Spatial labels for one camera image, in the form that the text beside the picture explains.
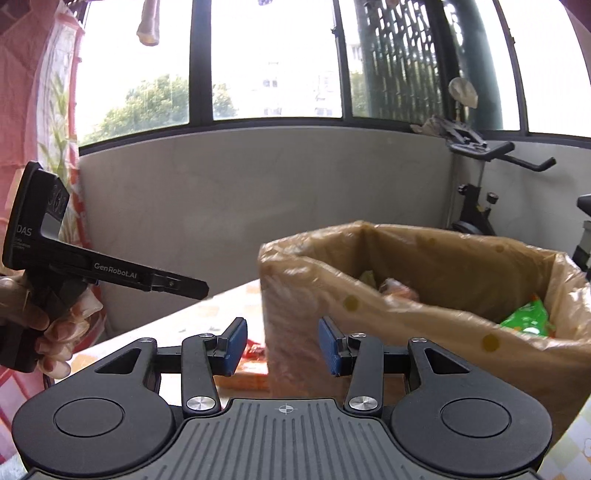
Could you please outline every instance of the brown plastic bag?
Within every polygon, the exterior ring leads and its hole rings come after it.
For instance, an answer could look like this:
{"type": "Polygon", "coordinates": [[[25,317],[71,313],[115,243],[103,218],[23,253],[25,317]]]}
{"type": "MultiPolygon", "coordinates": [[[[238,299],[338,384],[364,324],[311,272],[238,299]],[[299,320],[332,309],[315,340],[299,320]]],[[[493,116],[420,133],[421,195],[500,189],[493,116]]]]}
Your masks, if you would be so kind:
{"type": "MultiPolygon", "coordinates": [[[[263,245],[259,253],[269,386],[279,398],[336,397],[347,378],[331,377],[318,347],[318,320],[387,345],[427,337],[544,404],[554,440],[591,393],[591,291],[567,255],[498,237],[396,225],[350,225],[263,245]],[[417,303],[384,297],[358,280],[396,278],[417,303]],[[500,327],[537,293],[556,339],[500,327]]],[[[386,403],[404,395],[385,381],[386,403]]]]}

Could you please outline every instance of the crosshair mark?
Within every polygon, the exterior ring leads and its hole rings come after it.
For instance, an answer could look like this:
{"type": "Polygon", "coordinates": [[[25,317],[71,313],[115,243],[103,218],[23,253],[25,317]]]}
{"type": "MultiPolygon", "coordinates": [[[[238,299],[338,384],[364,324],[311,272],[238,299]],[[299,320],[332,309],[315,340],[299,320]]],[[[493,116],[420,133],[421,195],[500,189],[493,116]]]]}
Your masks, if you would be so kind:
{"type": "Polygon", "coordinates": [[[297,410],[297,408],[292,407],[291,405],[288,405],[287,403],[285,405],[282,405],[279,408],[276,408],[275,410],[279,410],[281,413],[283,413],[284,415],[287,415],[291,412],[293,412],[294,410],[297,410]]]}

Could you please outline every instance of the finger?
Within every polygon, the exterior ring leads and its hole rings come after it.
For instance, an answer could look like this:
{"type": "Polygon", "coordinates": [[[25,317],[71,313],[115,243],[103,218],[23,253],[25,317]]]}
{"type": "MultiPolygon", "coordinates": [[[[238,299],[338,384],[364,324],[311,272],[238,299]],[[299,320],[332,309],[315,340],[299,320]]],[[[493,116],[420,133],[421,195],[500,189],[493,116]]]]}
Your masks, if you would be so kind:
{"type": "Polygon", "coordinates": [[[47,316],[47,313],[30,302],[25,306],[25,309],[22,312],[22,318],[29,328],[45,330],[49,327],[49,317],[47,316]]]}
{"type": "Polygon", "coordinates": [[[90,324],[83,319],[58,320],[45,331],[45,338],[50,342],[66,343],[84,335],[90,324]]]}
{"type": "Polygon", "coordinates": [[[47,356],[44,356],[41,360],[39,360],[37,362],[37,366],[41,372],[46,374],[48,377],[55,378],[56,380],[66,378],[72,371],[70,365],[67,363],[54,360],[53,358],[49,358],[47,356]]]}
{"type": "Polygon", "coordinates": [[[37,339],[35,351],[54,360],[67,361],[72,359],[72,346],[69,343],[54,343],[46,338],[37,339]]]}
{"type": "Polygon", "coordinates": [[[47,314],[28,302],[29,290],[21,275],[0,277],[0,314],[9,320],[35,330],[49,325],[47,314]]]}
{"type": "Polygon", "coordinates": [[[73,318],[88,318],[93,313],[102,310],[103,304],[92,293],[88,287],[78,298],[76,304],[70,310],[70,316],[73,318]]]}

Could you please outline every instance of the curtain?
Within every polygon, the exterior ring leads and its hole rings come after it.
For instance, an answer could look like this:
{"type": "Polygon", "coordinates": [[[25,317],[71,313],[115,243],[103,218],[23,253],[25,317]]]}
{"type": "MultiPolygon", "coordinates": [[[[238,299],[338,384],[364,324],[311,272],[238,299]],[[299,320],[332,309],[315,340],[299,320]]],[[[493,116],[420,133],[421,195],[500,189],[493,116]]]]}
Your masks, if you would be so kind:
{"type": "MultiPolygon", "coordinates": [[[[74,92],[83,30],[61,0],[4,0],[0,5],[0,239],[22,171],[39,161],[70,192],[60,238],[90,248],[80,184],[74,92]]],[[[0,265],[2,273],[12,273],[0,265]]],[[[100,290],[95,287],[100,299],[100,290]]],[[[106,318],[99,313],[77,350],[92,345],[106,318]]],[[[39,372],[0,367],[0,463],[16,453],[10,433],[18,407],[43,389],[39,372]]]]}

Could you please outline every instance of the sky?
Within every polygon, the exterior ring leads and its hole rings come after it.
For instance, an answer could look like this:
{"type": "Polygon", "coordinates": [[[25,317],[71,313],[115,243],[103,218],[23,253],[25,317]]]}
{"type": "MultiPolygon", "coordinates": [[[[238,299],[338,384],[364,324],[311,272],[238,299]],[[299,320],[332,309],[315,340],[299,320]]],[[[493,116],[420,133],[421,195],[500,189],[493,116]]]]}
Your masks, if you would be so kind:
{"type": "MultiPolygon", "coordinates": [[[[492,0],[475,0],[485,23],[505,129],[517,129],[511,62],[492,0]]],[[[92,131],[130,88],[162,74],[189,76],[191,0],[161,0],[160,44],[136,36],[142,0],[92,2],[87,11],[77,78],[78,135],[92,131]]],[[[591,137],[591,85],[570,20],[559,0],[501,0],[516,40],[530,130],[591,137]]],[[[358,43],[353,0],[341,0],[348,43],[358,43]]],[[[283,115],[312,115],[319,74],[337,71],[332,0],[212,0],[212,77],[226,83],[240,116],[260,115],[261,79],[276,75],[291,105],[283,115]]],[[[334,115],[340,115],[340,109],[334,115]]]]}

